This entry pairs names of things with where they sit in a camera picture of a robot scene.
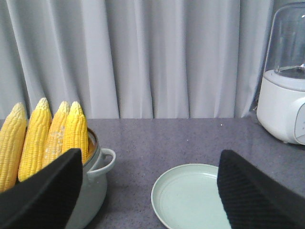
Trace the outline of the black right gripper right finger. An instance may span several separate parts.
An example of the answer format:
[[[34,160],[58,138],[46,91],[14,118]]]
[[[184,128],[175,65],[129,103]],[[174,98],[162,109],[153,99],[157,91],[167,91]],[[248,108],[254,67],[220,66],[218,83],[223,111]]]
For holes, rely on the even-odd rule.
[[[218,192],[233,229],[303,229],[305,199],[233,150],[221,152]]]

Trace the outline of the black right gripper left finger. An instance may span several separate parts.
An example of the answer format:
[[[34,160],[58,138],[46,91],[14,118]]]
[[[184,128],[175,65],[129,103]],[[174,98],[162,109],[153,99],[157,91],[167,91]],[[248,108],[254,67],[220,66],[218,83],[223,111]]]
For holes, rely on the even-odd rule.
[[[81,151],[70,149],[0,195],[2,229],[63,229],[82,185]]]

